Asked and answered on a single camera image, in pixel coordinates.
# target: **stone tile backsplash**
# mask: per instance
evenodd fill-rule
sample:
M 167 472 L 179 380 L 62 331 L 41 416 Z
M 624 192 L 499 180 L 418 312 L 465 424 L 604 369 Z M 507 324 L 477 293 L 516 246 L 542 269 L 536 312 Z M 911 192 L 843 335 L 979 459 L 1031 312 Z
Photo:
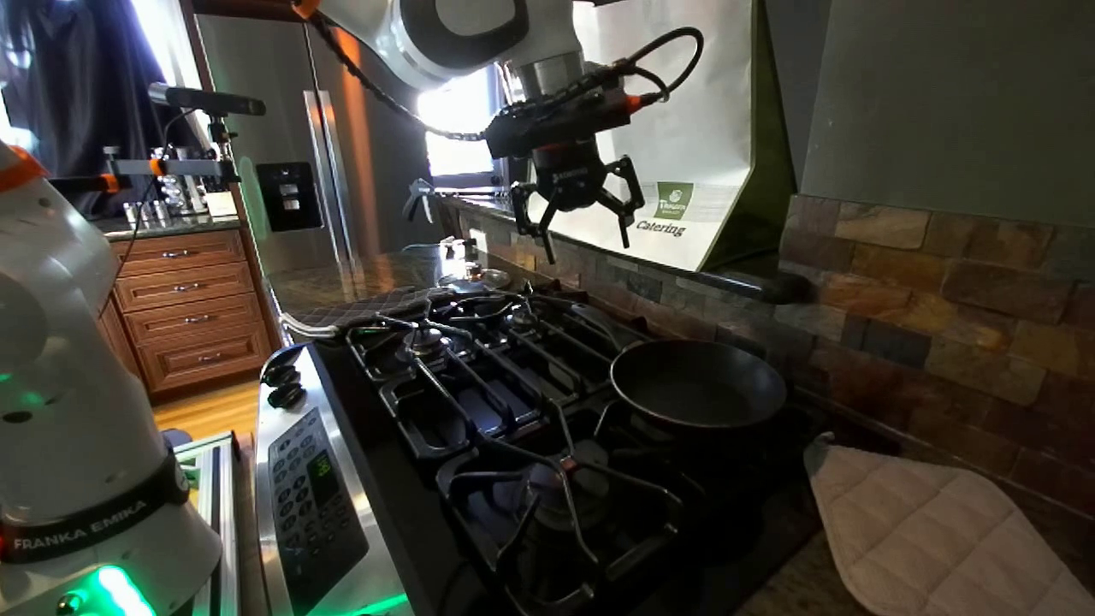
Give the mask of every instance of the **stone tile backsplash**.
M 814 297 L 763 303 L 719 279 L 558 240 L 558 263 L 468 208 L 495 260 L 588 291 L 655 331 L 768 351 L 843 415 L 1095 521 L 1095 234 L 791 197 L 779 267 Z

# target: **stovetop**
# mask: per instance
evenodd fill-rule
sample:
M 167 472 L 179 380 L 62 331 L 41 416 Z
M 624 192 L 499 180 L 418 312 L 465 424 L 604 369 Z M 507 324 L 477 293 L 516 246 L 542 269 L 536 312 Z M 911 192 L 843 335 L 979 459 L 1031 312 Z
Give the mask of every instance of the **stovetop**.
M 791 404 L 680 430 L 635 412 L 609 362 L 650 340 L 563 286 L 346 327 L 331 386 L 412 588 L 468 613 L 731 610 L 814 531 L 810 422 Z

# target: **oven mitt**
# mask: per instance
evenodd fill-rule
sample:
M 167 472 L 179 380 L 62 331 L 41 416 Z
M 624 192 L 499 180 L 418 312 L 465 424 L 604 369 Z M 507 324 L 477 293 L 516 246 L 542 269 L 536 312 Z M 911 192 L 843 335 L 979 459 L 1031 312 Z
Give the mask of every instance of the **oven mitt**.
M 989 479 L 824 442 L 804 461 L 834 568 L 868 613 L 1095 616 L 1092 592 Z

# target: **black frying pan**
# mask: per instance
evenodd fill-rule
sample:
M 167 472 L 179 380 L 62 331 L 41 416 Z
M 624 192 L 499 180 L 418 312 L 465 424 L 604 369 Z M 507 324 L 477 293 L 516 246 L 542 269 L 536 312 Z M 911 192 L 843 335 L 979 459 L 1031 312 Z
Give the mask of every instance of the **black frying pan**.
M 787 404 L 785 376 L 761 356 L 704 343 L 644 343 L 612 366 L 616 393 L 678 429 L 750 429 Z

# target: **stainless steel refrigerator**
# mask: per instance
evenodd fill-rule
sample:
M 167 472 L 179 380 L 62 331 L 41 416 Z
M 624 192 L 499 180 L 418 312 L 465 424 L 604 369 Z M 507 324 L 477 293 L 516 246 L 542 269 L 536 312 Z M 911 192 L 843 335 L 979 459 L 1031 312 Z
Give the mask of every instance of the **stainless steel refrigerator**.
M 405 219 L 428 171 L 421 134 L 378 101 L 307 23 L 199 12 L 215 92 L 258 94 L 268 115 L 230 115 L 241 195 L 265 272 L 356 269 L 443 234 Z M 338 44 L 414 110 L 386 68 L 348 33 Z

